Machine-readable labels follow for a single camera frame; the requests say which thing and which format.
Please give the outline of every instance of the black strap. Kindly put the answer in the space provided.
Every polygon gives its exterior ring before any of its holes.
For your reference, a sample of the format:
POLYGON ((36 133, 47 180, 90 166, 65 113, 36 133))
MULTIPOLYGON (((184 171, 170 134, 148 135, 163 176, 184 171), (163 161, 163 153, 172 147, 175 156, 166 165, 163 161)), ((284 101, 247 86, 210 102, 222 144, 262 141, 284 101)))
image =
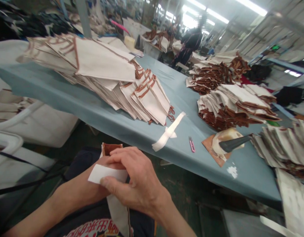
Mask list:
POLYGON ((48 171, 46 171, 45 169, 43 169, 43 168, 41 168, 41 167, 39 167, 39 166, 36 166, 35 164, 32 164, 32 163, 30 163, 30 162, 28 162, 28 161, 25 161, 25 160, 22 160, 22 159, 20 159, 20 158, 18 158, 18 157, 15 157, 15 156, 13 156, 13 155, 10 155, 10 154, 4 153, 4 152, 0 152, 0 155, 3 155, 3 156, 5 156, 5 157, 8 157, 8 158, 13 159, 13 160, 15 160, 15 161, 19 161, 19 162, 22 162, 22 163, 26 163, 26 164, 32 165, 32 166, 34 166, 34 167, 37 167, 39 170, 41 170, 41 171, 43 171, 43 172, 45 172, 45 173, 48 173, 48 171))
POLYGON ((14 192, 14 191, 24 189, 24 188, 29 188, 29 187, 34 186, 34 185, 41 184, 41 183, 43 183, 43 182, 45 182, 49 179, 53 179, 57 176, 62 176, 62 173, 59 172, 59 173, 56 173, 56 174, 51 175, 49 177, 45 177, 45 178, 39 179, 39 180, 34 181, 34 182, 30 182, 30 183, 27 183, 27 184, 21 184, 21 185, 13 186, 13 187, 10 187, 10 188, 0 189, 0 195, 10 193, 10 192, 14 192))
MULTIPOLYGON (((4 152, 0 152, 0 155, 3 155, 5 157, 8 157, 10 159, 13 159, 15 161, 19 161, 19 162, 23 162, 23 163, 26 163, 26 164, 29 164, 29 165, 32 165, 36 168, 38 168, 39 170, 45 172, 46 174, 48 174, 49 172, 46 171, 45 169, 39 167, 39 166, 36 166, 35 164, 32 164, 28 161, 25 161, 25 160, 22 160, 20 158, 17 158, 13 155, 10 155, 10 154, 7 154, 7 153, 4 153, 4 152)), ((17 186, 13 186, 13 187, 10 187, 10 188, 4 188, 4 189, 0 189, 0 195, 2 194, 6 194, 6 193, 10 193, 10 192, 14 192, 14 191, 17 191, 17 190, 20 190, 20 189, 24 189, 24 188, 29 188, 31 186, 35 186, 35 185, 40 185, 41 183, 49 180, 49 179, 53 179, 57 176, 61 176, 61 178, 64 180, 64 181, 67 181, 67 179, 64 177, 64 175, 61 173, 61 172, 58 172, 54 175, 51 175, 49 177, 45 177, 45 178, 42 178, 42 179, 39 179, 37 181, 34 181, 34 182, 30 182, 30 183, 27 183, 27 184, 21 184, 21 185, 17 185, 17 186)))

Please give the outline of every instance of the brown cardboard piece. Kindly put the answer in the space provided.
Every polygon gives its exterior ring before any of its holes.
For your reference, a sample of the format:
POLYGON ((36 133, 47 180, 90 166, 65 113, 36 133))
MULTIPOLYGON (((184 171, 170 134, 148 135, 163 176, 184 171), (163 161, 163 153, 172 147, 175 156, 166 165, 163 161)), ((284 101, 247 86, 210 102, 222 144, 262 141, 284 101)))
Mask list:
MULTIPOLYGON (((215 134, 211 135, 210 137, 208 137, 207 139, 202 141, 202 145, 205 146, 207 151, 210 153, 210 155, 213 157, 213 159, 218 163, 218 165, 220 167, 222 167, 224 165, 225 161, 223 159, 221 159, 220 157, 218 157, 217 153, 215 153, 214 150, 212 149, 212 140, 213 140, 214 136, 215 136, 215 134)), ((231 156, 231 152, 225 154, 224 156, 228 160, 231 156)))

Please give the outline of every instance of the brown bag pile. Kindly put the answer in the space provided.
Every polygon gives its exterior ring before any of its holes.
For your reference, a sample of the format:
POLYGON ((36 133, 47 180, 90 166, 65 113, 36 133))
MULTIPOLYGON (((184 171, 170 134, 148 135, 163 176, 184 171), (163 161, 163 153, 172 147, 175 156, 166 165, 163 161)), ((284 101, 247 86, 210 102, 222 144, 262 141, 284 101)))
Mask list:
POLYGON ((304 120, 293 121, 293 128, 263 127, 252 143, 271 167, 281 168, 304 179, 304 120))
POLYGON ((150 32, 146 32, 144 35, 142 35, 142 37, 146 42, 150 42, 151 44, 155 45, 159 50, 167 53, 170 37, 166 31, 157 32, 156 30, 152 30, 150 32))
POLYGON ((150 69, 144 70, 134 55, 123 51, 124 45, 117 44, 117 48, 76 35, 28 40, 22 61, 30 59, 55 70, 70 83, 94 91, 115 110, 128 112, 133 119, 165 125, 172 109, 159 79, 150 69))
POLYGON ((221 84, 240 83, 242 74, 248 70, 250 67, 237 49, 218 53, 194 65, 194 69, 189 71, 191 76, 186 79, 186 86, 206 95, 221 84))
POLYGON ((200 96, 199 116, 217 131, 236 126, 248 127, 254 123, 262 124, 266 120, 280 120, 268 103, 271 99, 274 101, 275 97, 265 88, 249 86, 250 90, 246 90, 238 85, 222 84, 217 90, 200 96))

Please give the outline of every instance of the black bag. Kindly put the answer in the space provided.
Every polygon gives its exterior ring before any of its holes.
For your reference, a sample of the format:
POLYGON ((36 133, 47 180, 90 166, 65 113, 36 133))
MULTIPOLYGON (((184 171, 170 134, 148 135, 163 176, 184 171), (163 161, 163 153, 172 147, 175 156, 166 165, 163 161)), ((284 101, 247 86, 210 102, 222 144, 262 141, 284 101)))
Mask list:
POLYGON ((304 89, 298 87, 283 87, 276 95, 277 104, 286 107, 290 104, 300 104, 304 101, 304 89))

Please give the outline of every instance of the pink fabric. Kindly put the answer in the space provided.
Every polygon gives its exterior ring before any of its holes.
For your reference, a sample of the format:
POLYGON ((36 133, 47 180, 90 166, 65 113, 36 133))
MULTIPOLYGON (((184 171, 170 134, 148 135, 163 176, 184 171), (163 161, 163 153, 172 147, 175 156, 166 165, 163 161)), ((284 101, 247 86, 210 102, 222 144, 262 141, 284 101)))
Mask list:
MULTIPOLYGON (((242 75, 241 77, 241 81, 242 83, 241 84, 246 84, 246 85, 253 85, 254 83, 252 83, 251 81, 249 81, 245 76, 242 75)), ((274 90, 272 89, 268 89, 268 88, 265 88, 266 90, 268 90, 270 93, 273 93, 274 90)))
POLYGON ((117 22, 115 22, 114 20, 111 20, 111 19, 110 19, 110 21, 111 21, 112 24, 115 24, 117 27, 123 29, 124 31, 126 31, 130 35, 128 30, 123 25, 120 25, 119 23, 117 23, 117 22))

